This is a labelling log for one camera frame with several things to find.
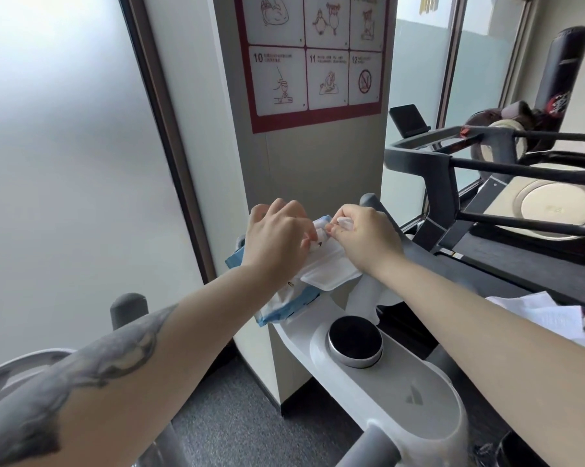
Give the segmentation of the white crumpled paper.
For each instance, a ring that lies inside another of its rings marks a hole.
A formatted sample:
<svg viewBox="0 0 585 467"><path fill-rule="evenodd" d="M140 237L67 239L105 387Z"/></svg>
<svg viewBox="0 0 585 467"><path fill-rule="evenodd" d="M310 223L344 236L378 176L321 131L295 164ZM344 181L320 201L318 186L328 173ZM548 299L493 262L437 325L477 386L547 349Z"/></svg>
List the white crumpled paper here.
<svg viewBox="0 0 585 467"><path fill-rule="evenodd" d="M518 298L486 298L495 305L585 347L585 330L581 306L558 305L546 292Z"/></svg>

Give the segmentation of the person's left hand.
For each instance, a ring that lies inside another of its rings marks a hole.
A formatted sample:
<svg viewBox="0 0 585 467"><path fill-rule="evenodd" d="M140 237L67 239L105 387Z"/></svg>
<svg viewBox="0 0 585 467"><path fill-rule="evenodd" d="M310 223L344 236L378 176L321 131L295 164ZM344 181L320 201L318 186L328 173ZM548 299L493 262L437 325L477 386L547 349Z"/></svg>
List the person's left hand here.
<svg viewBox="0 0 585 467"><path fill-rule="evenodd" d="M307 229L314 229L300 202L277 198L272 204L258 204L250 213L245 235L242 268L261 282L281 288L304 265L308 251L301 250Z"/></svg>

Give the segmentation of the beige round exercise machine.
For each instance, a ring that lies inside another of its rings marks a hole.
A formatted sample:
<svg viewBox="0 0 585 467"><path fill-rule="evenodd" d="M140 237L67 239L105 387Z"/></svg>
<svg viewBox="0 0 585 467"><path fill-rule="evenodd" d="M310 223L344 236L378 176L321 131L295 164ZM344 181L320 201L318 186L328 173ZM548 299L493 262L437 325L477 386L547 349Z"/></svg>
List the beige round exercise machine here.
<svg viewBox="0 0 585 467"><path fill-rule="evenodd" d="M585 239L585 135L527 131L515 120L489 127L465 127L484 133L471 147L473 160L516 166L511 171L482 169L481 223L534 240Z"/></svg>

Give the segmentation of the brown boxing gloves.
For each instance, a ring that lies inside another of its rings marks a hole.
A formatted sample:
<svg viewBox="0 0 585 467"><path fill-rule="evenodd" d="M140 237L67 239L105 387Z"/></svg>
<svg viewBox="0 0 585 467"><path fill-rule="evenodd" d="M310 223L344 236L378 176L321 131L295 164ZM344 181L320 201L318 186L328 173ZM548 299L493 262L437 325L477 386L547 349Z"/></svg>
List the brown boxing gloves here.
<svg viewBox="0 0 585 467"><path fill-rule="evenodd" d="M526 131L539 131L546 122L545 111L531 109L525 101L517 101L504 108L484 109L466 120L460 129L460 137L465 138L470 126L491 126L501 119L515 120Z"/></svg>

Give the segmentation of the white wet wipe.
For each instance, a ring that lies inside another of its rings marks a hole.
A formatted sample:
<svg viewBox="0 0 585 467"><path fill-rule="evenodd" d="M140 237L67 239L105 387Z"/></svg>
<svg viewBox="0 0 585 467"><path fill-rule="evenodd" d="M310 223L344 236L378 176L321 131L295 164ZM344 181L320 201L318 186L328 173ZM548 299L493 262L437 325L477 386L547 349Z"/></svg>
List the white wet wipe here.
<svg viewBox="0 0 585 467"><path fill-rule="evenodd" d="M329 239L328 233L325 231L325 227L331 222L332 217L329 215L323 216L314 221L314 227L316 228L317 241L322 242ZM339 217L337 223L340 227L345 230L354 230L354 223L351 218Z"/></svg>

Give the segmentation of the person's left forearm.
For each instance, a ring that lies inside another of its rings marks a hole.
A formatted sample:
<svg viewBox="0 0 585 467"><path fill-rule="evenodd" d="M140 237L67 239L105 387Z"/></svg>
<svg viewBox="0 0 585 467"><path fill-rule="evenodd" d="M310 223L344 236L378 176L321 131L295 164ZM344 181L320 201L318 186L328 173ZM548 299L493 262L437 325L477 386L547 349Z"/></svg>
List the person's left forearm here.
<svg viewBox="0 0 585 467"><path fill-rule="evenodd" d="M72 353L0 401L0 467L130 467L269 299L243 265Z"/></svg>

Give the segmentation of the dark brown window frame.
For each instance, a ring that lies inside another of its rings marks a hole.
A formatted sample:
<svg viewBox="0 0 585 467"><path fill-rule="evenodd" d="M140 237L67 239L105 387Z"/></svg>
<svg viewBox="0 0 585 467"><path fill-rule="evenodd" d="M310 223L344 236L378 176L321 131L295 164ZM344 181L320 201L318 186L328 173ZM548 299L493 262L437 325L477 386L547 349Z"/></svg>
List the dark brown window frame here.
<svg viewBox="0 0 585 467"><path fill-rule="evenodd" d="M217 277L186 149L145 0L118 0L204 284Z"/></svg>

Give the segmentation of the black punching bag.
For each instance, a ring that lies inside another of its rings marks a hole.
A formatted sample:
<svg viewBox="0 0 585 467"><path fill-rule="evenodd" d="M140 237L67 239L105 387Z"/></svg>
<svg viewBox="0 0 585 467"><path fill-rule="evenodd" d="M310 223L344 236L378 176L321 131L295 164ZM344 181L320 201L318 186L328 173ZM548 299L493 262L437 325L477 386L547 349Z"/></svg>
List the black punching bag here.
<svg viewBox="0 0 585 467"><path fill-rule="evenodd" d="M561 30L551 42L533 107L538 131L560 131L584 55L583 25Z"/></svg>

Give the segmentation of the black treadmill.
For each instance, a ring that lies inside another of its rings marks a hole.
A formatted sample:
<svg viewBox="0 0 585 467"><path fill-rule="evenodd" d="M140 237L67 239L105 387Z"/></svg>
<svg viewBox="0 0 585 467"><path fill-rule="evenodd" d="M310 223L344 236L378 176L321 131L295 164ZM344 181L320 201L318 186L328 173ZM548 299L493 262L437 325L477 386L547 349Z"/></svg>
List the black treadmill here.
<svg viewBox="0 0 585 467"><path fill-rule="evenodd" d="M447 254L460 278L484 296L519 296L548 291L565 305L585 307L585 239L571 242L534 240L477 220L482 211L482 169L511 171L514 165L472 159L471 147L484 133L460 137L462 126L447 127L399 140L385 148L385 166L423 179L428 199L424 222L413 238L437 256Z"/></svg>

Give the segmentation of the red white instruction poster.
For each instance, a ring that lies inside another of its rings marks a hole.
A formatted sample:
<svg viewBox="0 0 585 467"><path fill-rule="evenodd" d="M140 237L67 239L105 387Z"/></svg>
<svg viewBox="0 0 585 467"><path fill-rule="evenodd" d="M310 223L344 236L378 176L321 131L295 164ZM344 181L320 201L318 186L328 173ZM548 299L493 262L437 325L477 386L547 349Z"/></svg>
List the red white instruction poster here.
<svg viewBox="0 0 585 467"><path fill-rule="evenodd" d="M382 111L398 0L234 0L251 130Z"/></svg>

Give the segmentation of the blue white wet wipe packet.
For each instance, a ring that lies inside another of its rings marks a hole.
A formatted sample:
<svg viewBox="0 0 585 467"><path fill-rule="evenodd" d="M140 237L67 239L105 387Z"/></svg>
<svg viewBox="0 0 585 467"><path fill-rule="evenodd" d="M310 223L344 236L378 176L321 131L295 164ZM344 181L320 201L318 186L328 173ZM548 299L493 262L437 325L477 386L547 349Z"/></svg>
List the blue white wet wipe packet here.
<svg viewBox="0 0 585 467"><path fill-rule="evenodd" d="M278 323L302 311L324 293L361 276L342 245L326 232L332 216L314 220L318 239L311 242L304 265L255 314L260 327Z"/></svg>

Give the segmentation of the black round knob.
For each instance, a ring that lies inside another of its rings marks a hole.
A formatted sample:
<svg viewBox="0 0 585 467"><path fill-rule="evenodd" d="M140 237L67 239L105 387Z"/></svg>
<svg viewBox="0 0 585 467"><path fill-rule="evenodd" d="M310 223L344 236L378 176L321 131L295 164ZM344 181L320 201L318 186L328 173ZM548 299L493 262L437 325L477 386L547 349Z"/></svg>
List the black round knob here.
<svg viewBox="0 0 585 467"><path fill-rule="evenodd" d="M329 327L327 339L332 358L346 367L366 369L382 357L380 330L360 316L336 319Z"/></svg>

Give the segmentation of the black treadmill screen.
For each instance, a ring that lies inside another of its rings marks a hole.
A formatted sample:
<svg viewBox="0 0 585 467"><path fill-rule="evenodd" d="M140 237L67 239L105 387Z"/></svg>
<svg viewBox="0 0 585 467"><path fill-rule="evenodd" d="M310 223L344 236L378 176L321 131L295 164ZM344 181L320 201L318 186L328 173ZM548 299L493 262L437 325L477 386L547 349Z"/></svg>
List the black treadmill screen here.
<svg viewBox="0 0 585 467"><path fill-rule="evenodd" d="M388 110L388 114L403 139L425 134L431 130L431 126L426 124L415 104L392 107Z"/></svg>

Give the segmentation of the person's right forearm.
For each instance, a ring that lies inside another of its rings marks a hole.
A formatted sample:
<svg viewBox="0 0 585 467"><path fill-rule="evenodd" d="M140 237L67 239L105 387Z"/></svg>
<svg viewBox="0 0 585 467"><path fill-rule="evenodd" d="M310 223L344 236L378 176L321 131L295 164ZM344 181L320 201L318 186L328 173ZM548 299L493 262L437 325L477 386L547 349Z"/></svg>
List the person's right forearm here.
<svg viewBox="0 0 585 467"><path fill-rule="evenodd" d="M407 259L365 272L402 297L550 467L585 467L585 348Z"/></svg>

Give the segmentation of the person's right hand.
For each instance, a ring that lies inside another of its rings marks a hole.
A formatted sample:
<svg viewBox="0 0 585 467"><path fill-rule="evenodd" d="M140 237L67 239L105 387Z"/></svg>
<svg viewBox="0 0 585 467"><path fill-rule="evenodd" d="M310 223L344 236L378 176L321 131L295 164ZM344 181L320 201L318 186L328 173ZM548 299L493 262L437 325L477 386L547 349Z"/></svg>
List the person's right hand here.
<svg viewBox="0 0 585 467"><path fill-rule="evenodd" d="M347 243L340 243L351 262L389 286L398 270L406 265L402 242L385 214L360 205L343 205L330 223L337 218L353 220L354 230Z"/></svg>

